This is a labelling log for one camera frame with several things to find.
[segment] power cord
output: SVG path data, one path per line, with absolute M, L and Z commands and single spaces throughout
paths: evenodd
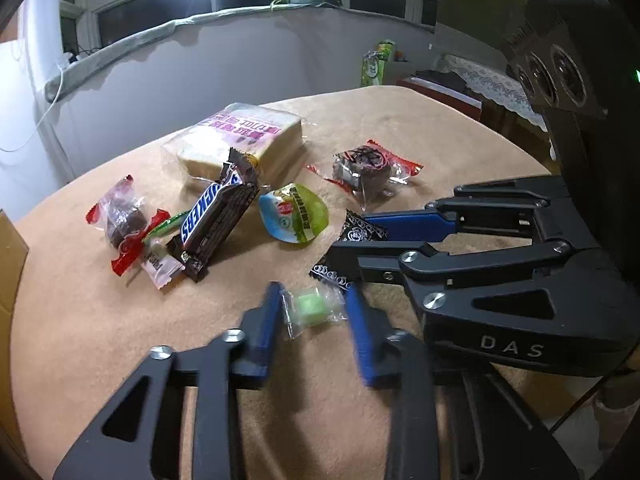
M 65 71 L 62 70 L 62 67 L 60 65 L 58 65 L 58 70 L 60 70 L 60 86 L 58 86 L 58 92 L 56 93 L 55 98 L 53 99 L 53 102 L 51 103 L 51 105 L 49 106 L 49 108 L 47 108 L 47 111 L 43 113 L 42 117 L 40 118 L 40 120 L 38 121 L 38 124 L 36 124 L 36 127 L 33 129 L 33 131 L 31 132 L 31 134 L 29 135 L 29 137 L 27 137 L 27 140 L 25 140 L 20 146 L 18 146 L 17 148 L 13 149 L 13 150 L 6 150 L 4 149 L 2 146 L 0 146 L 0 152 L 3 153 L 15 153 L 15 152 L 19 152 L 21 149 L 23 149 L 27 143 L 31 140 L 31 138 L 35 135 L 35 133 L 38 131 L 38 128 L 40 127 L 40 125 L 42 124 L 42 121 L 44 120 L 44 118 L 47 116 L 47 114 L 51 111 L 51 109 L 53 108 L 53 105 L 56 104 L 58 102 L 58 99 L 60 97 L 60 92 L 62 92 L 62 85 L 63 82 L 65 80 Z

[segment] lace doily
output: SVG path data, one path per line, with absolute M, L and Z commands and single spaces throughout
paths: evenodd
M 438 72 L 455 72 L 465 80 L 466 85 L 474 92 L 482 94 L 487 99 L 517 113 L 534 126 L 539 126 L 546 132 L 542 115 L 535 113 L 527 99 L 522 85 L 515 79 L 496 72 L 463 57 L 447 54 L 438 60 Z

